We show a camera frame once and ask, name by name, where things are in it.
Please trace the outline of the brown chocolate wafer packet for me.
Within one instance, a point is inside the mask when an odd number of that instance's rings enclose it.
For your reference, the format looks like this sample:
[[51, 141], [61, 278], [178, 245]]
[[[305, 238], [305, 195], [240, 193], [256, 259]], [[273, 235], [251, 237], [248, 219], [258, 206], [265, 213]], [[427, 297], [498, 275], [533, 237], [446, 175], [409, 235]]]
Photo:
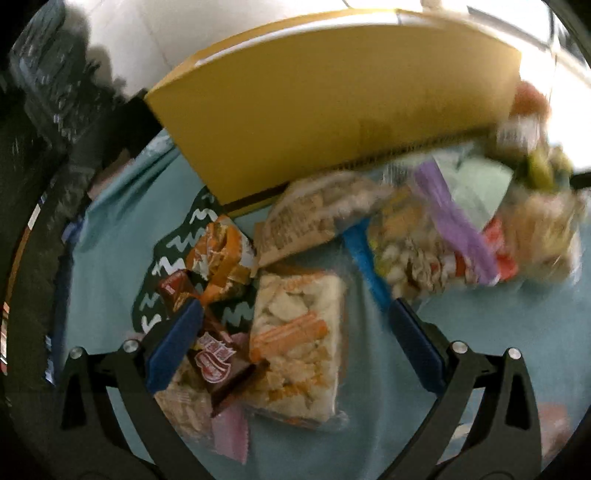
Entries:
[[211, 309], [201, 305], [197, 288], [185, 270], [160, 281], [158, 292], [180, 328], [180, 352], [211, 395], [211, 416], [216, 417], [263, 379], [270, 364], [250, 361], [247, 349], [230, 337]]

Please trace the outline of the pink small snack packet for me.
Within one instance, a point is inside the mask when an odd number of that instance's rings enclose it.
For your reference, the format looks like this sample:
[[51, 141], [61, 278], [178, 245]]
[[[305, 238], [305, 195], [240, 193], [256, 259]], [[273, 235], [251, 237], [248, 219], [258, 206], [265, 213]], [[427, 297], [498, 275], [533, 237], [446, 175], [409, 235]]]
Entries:
[[249, 420], [242, 405], [232, 404], [211, 419], [214, 451], [245, 465], [249, 456]]

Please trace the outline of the pale green snack packet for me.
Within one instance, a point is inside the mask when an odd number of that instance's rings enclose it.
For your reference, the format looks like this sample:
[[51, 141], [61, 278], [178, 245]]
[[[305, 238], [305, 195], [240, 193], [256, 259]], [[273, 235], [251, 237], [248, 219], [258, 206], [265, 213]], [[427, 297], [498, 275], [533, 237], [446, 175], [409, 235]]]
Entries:
[[512, 183], [513, 170], [481, 156], [437, 157], [436, 163], [453, 201], [475, 229], [482, 231], [503, 202]]

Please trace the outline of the clear bag orange crackers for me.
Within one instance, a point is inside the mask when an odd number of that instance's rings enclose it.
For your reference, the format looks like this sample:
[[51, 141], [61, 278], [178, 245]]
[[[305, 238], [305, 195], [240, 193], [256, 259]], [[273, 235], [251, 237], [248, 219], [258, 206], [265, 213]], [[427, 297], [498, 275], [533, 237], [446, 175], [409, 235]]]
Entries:
[[249, 359], [270, 364], [242, 396], [260, 414], [320, 426], [338, 416], [346, 283], [329, 271], [259, 277]]

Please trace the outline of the purple striped clear snack bag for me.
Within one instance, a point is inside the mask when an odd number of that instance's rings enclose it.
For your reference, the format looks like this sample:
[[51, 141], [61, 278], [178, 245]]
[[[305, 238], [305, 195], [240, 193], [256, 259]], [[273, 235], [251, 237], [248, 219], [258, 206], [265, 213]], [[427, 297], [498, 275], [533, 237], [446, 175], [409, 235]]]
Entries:
[[498, 211], [477, 231], [453, 201], [436, 157], [391, 163], [383, 181], [394, 195], [370, 218], [367, 236], [394, 299], [494, 286], [518, 275]]

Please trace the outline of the red yellow apple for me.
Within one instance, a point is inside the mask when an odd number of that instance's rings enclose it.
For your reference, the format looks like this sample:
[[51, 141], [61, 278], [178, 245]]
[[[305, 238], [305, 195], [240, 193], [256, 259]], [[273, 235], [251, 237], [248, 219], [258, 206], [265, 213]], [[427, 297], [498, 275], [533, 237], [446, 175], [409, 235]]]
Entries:
[[531, 83], [520, 81], [516, 89], [510, 116], [536, 116], [542, 121], [546, 121], [550, 113], [551, 107], [548, 99]]

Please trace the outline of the yellow cardboard box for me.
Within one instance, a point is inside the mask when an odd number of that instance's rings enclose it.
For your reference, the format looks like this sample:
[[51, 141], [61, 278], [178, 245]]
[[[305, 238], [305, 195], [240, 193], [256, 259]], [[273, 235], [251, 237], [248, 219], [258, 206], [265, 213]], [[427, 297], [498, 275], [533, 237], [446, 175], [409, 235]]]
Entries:
[[266, 24], [187, 57], [146, 96], [224, 209], [291, 181], [505, 120], [520, 52], [468, 22], [342, 10]]

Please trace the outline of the blue topped marshmallow bag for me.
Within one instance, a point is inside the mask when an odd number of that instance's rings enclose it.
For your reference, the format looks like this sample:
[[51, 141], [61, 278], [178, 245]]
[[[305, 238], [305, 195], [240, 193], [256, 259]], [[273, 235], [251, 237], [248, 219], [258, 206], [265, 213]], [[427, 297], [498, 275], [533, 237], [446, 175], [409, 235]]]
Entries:
[[369, 285], [370, 292], [379, 309], [387, 313], [393, 302], [391, 290], [386, 281], [377, 273], [374, 255], [368, 240], [370, 219], [365, 218], [342, 232], [342, 241], [352, 256], [353, 262]]

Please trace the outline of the brown paper snack bag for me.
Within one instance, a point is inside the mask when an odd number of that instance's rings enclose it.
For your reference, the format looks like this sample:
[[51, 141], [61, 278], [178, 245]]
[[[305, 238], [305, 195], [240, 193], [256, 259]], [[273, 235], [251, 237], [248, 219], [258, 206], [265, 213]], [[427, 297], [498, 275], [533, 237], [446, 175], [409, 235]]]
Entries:
[[253, 244], [259, 268], [335, 239], [394, 195], [394, 187], [353, 171], [297, 180], [283, 192], [266, 220], [256, 225]]

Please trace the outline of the clear bag round cookies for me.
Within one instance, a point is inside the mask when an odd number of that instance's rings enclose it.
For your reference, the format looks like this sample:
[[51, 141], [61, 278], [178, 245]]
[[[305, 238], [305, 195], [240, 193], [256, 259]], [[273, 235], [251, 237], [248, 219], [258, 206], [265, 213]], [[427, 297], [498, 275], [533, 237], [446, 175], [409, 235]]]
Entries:
[[192, 443], [211, 442], [211, 394], [187, 358], [154, 398], [181, 438]]

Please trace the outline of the yellow bread bag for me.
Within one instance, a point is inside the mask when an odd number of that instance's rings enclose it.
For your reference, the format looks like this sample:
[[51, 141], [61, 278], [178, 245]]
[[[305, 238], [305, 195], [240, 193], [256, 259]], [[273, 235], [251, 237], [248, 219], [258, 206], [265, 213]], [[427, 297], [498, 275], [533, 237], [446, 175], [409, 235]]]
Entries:
[[580, 196], [512, 187], [499, 214], [509, 254], [523, 277], [559, 283], [580, 269], [580, 224], [586, 216]]

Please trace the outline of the dark carved wooden furniture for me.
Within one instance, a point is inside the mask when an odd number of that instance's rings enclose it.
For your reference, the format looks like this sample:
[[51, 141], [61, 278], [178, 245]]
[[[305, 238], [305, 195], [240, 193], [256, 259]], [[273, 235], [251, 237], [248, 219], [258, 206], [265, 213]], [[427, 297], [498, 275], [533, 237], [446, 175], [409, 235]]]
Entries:
[[98, 77], [66, 5], [47, 1], [16, 37], [1, 72], [1, 299], [9, 307], [6, 397], [37, 409], [51, 394], [47, 338], [66, 226], [94, 179], [160, 131], [144, 93]]

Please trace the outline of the orange snack packet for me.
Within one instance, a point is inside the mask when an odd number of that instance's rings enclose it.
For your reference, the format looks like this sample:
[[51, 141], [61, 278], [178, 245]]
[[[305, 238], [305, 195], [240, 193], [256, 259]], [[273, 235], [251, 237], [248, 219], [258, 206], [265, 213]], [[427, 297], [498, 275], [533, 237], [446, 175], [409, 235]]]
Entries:
[[242, 295], [252, 281], [254, 251], [231, 218], [222, 215], [206, 225], [187, 255], [185, 267], [206, 282], [200, 302], [211, 305]]

